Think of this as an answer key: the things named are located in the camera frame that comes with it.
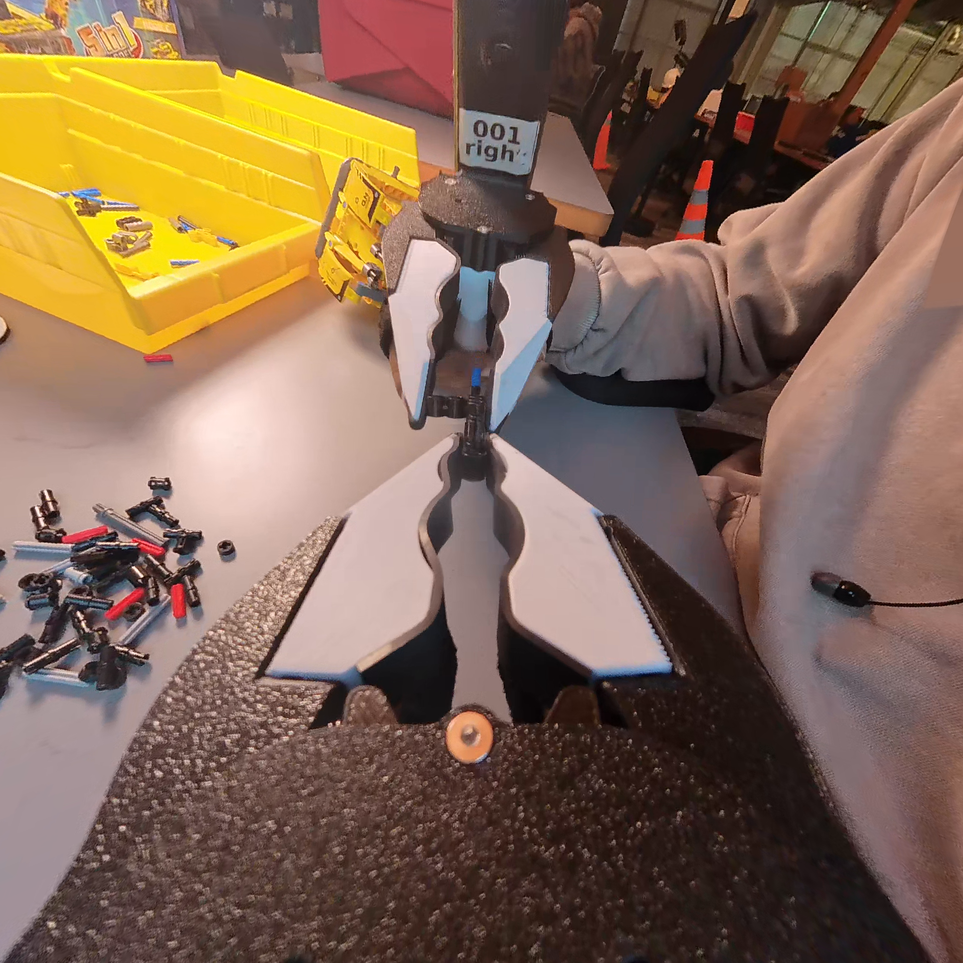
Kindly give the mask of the red folded bag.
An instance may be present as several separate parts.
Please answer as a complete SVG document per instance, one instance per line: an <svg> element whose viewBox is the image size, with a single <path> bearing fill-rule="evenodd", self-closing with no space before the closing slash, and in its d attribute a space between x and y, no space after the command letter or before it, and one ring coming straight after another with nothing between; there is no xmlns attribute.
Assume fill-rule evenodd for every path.
<svg viewBox="0 0 963 963"><path fill-rule="evenodd" d="M452 117L451 1L319 1L325 78Z"/></svg>

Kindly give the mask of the heap of blue grey pins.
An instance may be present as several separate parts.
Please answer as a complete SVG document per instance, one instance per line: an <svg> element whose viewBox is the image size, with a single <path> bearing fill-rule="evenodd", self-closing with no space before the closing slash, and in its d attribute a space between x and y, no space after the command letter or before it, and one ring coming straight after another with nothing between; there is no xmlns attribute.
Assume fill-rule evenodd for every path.
<svg viewBox="0 0 963 963"><path fill-rule="evenodd" d="M155 213L96 188L59 195L113 270L128 282L177 274L240 247L222 232L183 215Z"/></svg>

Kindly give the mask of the grey desk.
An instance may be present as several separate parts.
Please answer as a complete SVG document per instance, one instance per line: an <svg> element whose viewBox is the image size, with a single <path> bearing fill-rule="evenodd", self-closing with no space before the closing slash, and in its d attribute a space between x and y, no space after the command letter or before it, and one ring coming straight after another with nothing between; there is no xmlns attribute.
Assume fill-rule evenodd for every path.
<svg viewBox="0 0 963 963"><path fill-rule="evenodd" d="M2 548L32 534L29 508L51 488L68 533L91 507L123 510L152 475L171 511L199 529L201 611L166 616L143 647L150 665L116 692L11 681L2 699L2 960L41 911L88 835L127 744L205 632L327 517L340 514L451 431L410 429L377 320L302 280L171 348L172 363L2 296ZM676 415L611 407L566 390L544 365L503 434L603 512L617 515L741 628L727 554ZM507 718L496 668L505 552L481 484L452 502L441 560L458 654L455 700ZM18 580L37 558L2 564L2 646L36 632Z"/></svg>

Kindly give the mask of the black multi-hole connector piece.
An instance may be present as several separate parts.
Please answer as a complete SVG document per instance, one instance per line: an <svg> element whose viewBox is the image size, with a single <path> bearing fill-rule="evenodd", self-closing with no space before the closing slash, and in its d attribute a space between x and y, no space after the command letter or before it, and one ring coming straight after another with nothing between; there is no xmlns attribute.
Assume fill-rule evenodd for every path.
<svg viewBox="0 0 963 963"><path fill-rule="evenodd" d="M472 387L467 396L433 394L426 401L425 411L428 417L461 421L460 450L466 459L481 463L488 457L488 402L481 388Z"/></svg>

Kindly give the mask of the blue toy kit box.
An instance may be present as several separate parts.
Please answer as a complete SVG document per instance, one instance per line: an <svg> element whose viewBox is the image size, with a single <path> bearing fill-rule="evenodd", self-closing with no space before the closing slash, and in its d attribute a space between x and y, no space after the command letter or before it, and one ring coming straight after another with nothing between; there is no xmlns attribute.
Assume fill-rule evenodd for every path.
<svg viewBox="0 0 963 963"><path fill-rule="evenodd" d="M1 51L176 60L184 44L170 1L2 1Z"/></svg>

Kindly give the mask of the person's right hand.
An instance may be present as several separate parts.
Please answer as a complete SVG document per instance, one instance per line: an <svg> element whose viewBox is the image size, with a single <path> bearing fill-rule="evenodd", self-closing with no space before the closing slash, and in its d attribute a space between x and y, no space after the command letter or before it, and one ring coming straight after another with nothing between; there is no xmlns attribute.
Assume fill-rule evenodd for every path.
<svg viewBox="0 0 963 963"><path fill-rule="evenodd" d="M452 347L435 363L431 394L467 398L471 394L474 373L479 371L479 391L488 399L492 391L494 365L494 358L489 352Z"/></svg>

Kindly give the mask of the black clip microphone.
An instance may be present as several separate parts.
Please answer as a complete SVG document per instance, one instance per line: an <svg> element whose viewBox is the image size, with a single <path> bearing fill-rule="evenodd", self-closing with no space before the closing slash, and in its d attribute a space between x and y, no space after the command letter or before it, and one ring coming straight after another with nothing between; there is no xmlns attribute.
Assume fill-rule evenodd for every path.
<svg viewBox="0 0 963 963"><path fill-rule="evenodd" d="M882 601L860 584L825 571L812 572L812 590L848 608L952 608L962 605L962 598L941 601Z"/></svg>

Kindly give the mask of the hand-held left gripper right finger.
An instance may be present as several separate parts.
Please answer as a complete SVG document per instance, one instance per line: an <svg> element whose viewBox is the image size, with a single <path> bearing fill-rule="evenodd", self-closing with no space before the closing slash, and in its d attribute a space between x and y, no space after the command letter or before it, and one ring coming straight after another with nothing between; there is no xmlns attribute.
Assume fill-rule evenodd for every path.
<svg viewBox="0 0 963 963"><path fill-rule="evenodd" d="M515 632L592 681L668 675L668 651L602 513L489 436L493 527L508 554L501 610Z"/></svg>

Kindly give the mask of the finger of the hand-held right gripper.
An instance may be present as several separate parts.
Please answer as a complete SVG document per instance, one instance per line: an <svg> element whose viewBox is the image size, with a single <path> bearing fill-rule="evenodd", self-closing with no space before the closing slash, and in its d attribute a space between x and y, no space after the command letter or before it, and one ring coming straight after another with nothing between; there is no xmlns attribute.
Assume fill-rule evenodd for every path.
<svg viewBox="0 0 963 963"><path fill-rule="evenodd" d="M401 394L411 427L424 427L439 360L451 343L459 307L461 261L437 239L410 240L388 298Z"/></svg>
<svg viewBox="0 0 963 963"><path fill-rule="evenodd" d="M495 431L512 413L550 331L549 265L521 258L496 272L492 301L498 317L492 342L495 358L491 378L488 430Z"/></svg>

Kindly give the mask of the pile of small block pieces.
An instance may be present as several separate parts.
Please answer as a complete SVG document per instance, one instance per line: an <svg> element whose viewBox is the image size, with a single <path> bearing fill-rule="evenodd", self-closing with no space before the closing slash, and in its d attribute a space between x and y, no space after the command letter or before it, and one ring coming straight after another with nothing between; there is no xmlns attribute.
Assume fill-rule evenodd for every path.
<svg viewBox="0 0 963 963"><path fill-rule="evenodd" d="M2 640L1 694L15 680L85 692L119 692L151 667L146 639L164 620L177 627L202 613L202 530L170 507L175 483L150 475L147 494L115 509L98 503L85 528L65 524L61 502L42 488L30 506L32 534L2 547L2 565L29 563L16 584L31 624Z"/></svg>

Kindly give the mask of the beige hoodie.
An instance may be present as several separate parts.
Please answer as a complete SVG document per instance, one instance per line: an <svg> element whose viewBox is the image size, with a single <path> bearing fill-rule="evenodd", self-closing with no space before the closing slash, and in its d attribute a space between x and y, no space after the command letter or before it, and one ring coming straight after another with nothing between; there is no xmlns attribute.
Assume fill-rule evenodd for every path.
<svg viewBox="0 0 963 963"><path fill-rule="evenodd" d="M935 961L961 961L961 304L928 291L961 203L961 82L788 201L720 233L750 279L808 288L748 529L725 540L750 635L867 863Z"/></svg>

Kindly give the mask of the yellow plastic parts bin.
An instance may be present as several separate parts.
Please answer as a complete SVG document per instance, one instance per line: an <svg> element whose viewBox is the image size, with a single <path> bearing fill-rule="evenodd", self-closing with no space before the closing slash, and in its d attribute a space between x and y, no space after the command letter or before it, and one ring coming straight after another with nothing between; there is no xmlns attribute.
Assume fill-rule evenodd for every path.
<svg viewBox="0 0 963 963"><path fill-rule="evenodd" d="M2 294L137 352L168 347L306 277L319 221L301 186L52 90L37 56L2 57ZM88 188L183 215L240 247L128 282L59 193Z"/></svg>
<svg viewBox="0 0 963 963"><path fill-rule="evenodd" d="M213 62L41 56L52 90L230 162L301 186L282 207L319 221L348 159L420 187L415 132L406 126Z"/></svg>

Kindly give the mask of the person's right forearm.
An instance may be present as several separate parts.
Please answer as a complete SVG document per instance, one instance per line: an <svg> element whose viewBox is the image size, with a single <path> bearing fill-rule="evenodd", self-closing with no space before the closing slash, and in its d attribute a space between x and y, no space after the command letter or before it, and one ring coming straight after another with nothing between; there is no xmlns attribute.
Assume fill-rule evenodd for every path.
<svg viewBox="0 0 963 963"><path fill-rule="evenodd" d="M719 244L572 242L575 272L548 363L568 376L702 381L715 395L772 381L812 344L790 283L799 212L795 200L738 212Z"/></svg>

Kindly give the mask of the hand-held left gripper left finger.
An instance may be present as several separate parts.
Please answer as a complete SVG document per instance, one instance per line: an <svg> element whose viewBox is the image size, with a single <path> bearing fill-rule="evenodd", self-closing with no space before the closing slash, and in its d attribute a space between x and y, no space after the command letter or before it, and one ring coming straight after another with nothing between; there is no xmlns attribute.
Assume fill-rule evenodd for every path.
<svg viewBox="0 0 963 963"><path fill-rule="evenodd" d="M453 433L351 506L266 675L360 684L426 632L443 599L438 554L452 534L457 490Z"/></svg>

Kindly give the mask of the yellow block toy model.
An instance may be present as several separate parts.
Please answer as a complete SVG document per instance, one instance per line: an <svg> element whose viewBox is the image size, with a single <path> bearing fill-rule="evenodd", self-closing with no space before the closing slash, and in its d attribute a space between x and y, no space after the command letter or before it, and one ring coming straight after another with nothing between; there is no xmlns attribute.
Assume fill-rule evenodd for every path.
<svg viewBox="0 0 963 963"><path fill-rule="evenodd" d="M401 178L398 168L388 174L358 158L343 162L316 247L320 280L337 300L384 302L382 235L419 192L420 185Z"/></svg>

